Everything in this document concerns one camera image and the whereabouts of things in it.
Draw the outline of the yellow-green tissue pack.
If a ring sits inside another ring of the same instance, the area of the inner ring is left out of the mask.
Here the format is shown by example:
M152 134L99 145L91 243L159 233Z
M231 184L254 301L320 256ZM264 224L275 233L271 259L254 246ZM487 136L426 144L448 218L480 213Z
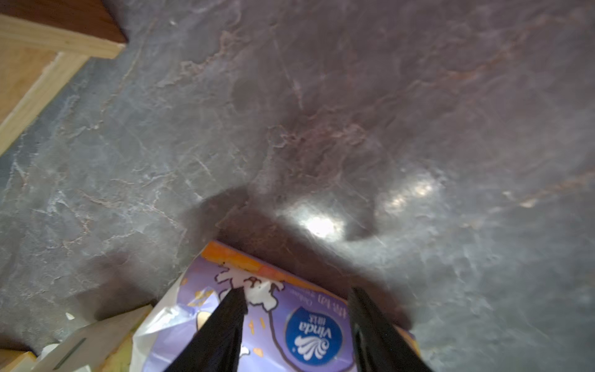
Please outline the yellow-green tissue pack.
M129 371L133 335L153 310L152 305L87 325L72 333L34 371Z

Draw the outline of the wooden three-tier shelf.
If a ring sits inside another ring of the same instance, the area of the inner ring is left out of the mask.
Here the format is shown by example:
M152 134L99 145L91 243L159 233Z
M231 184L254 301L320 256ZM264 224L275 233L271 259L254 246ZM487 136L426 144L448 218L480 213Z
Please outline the wooden three-tier shelf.
M3 1L1 151L89 59L114 59L126 44L101 1Z

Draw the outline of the purple tissue pack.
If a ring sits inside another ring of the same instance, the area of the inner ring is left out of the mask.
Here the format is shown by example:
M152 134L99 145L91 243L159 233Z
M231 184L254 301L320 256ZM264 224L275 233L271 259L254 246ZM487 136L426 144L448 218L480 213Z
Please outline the purple tissue pack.
M138 328L131 370L168 371L235 288L244 290L248 309L237 371L358 371L348 298L218 242L204 248ZM390 324L420 356L412 334Z

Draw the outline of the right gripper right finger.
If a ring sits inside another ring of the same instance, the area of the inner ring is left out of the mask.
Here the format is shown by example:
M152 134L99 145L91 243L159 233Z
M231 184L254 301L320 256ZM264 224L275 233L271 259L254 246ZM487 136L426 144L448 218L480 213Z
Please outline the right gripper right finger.
M358 371L431 370L362 288L350 290L348 303Z

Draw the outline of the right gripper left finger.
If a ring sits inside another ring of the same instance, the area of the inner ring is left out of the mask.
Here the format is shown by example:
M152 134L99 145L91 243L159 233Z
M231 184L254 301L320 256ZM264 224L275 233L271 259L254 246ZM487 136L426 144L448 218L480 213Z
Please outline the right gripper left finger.
M247 313L244 290L232 289L167 370L236 372Z

